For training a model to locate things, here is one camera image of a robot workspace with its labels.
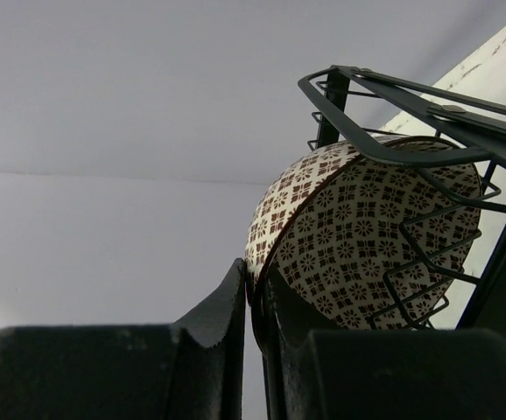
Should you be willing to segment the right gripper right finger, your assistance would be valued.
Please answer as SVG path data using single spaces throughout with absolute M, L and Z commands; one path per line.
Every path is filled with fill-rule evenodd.
M 271 419 L 506 419 L 506 340 L 338 328 L 279 276 L 263 287 Z

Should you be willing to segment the brown white patterned bowl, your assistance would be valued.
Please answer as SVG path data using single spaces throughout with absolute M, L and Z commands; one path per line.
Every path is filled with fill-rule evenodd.
M 363 157 L 347 142 L 310 152 L 275 180 L 249 224 L 244 260 L 256 340 L 270 271 L 348 330 L 426 328 L 464 272 L 481 212 L 449 199 L 481 195 L 474 164 L 432 169 Z

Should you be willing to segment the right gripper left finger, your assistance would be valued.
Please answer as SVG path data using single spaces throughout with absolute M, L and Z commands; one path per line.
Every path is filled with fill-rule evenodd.
M 0 330 L 0 419 L 238 419 L 245 278 L 171 324 Z

